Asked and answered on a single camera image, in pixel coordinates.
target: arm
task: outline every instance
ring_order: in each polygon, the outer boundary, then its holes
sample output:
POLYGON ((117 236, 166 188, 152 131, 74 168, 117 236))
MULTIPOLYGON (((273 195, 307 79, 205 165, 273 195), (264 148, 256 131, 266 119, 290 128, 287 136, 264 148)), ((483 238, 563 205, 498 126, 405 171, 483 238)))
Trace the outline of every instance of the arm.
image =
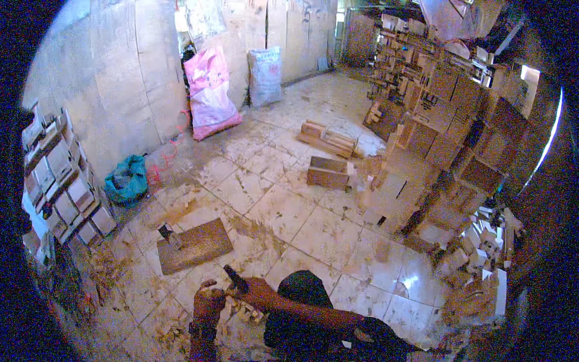
POLYGON ((194 321, 189 325, 191 333, 191 362, 216 362, 215 335, 219 315, 225 307, 225 293, 219 289, 208 290, 217 282, 208 280, 201 284, 195 294, 194 321))
POLYGON ((344 310, 320 308, 283 298, 263 279, 247 279, 249 291, 239 296, 246 303, 264 312, 284 312, 297 319, 337 332, 343 338, 351 337, 364 316, 344 310))

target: wall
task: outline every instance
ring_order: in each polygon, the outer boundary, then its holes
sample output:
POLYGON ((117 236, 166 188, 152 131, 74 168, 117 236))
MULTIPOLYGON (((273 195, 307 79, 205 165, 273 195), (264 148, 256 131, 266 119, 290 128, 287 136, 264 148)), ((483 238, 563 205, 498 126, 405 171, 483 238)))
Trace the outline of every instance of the wall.
POLYGON ((125 157, 153 150, 185 123, 172 0, 71 0, 28 74, 22 103, 69 110, 103 180, 125 157))
POLYGON ((337 0, 222 0, 227 31, 196 48, 223 46, 230 76, 229 97, 241 107, 247 95, 247 53, 281 48, 282 82, 317 71, 317 59, 334 54, 337 0))
MULTIPOLYGON (((229 96, 247 95, 247 53, 282 49, 283 81, 317 70, 331 56, 337 0, 214 0, 226 31, 196 42, 223 46, 229 96)), ((102 181, 129 155, 164 144, 186 123, 174 0, 70 0, 55 19, 30 69, 23 106, 39 99, 43 112, 68 108, 74 130, 102 181)))

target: black object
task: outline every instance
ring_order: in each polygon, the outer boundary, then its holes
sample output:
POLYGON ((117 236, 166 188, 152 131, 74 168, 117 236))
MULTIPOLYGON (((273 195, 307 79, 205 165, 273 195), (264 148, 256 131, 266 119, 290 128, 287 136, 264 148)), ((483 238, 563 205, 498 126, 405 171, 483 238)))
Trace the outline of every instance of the black object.
POLYGON ((225 265, 223 268, 233 282, 233 286, 236 287, 240 293, 245 294, 249 291, 250 287, 247 282, 242 277, 240 277, 231 266, 225 265))
POLYGON ((164 239, 168 239, 172 233, 173 231, 167 229, 167 225, 163 225, 159 228, 159 234, 161 234, 164 239))

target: plywood board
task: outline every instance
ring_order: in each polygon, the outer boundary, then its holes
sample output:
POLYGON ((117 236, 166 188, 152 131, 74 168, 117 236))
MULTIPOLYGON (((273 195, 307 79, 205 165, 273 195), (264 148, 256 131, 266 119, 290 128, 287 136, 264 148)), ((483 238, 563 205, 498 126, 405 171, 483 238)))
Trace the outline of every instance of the plywood board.
POLYGON ((163 275, 177 273, 233 251, 220 218, 177 236, 183 243, 179 250, 175 250, 164 239, 157 242, 163 275))

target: sawdust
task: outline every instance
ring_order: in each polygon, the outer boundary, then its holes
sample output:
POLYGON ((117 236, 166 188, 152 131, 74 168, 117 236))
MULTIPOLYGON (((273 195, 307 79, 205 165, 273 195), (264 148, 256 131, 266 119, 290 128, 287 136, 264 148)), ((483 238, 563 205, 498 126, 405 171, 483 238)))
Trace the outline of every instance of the sawdust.
POLYGON ((386 243, 379 243, 374 248, 376 260, 381 263, 388 263, 390 259, 390 245, 386 243))

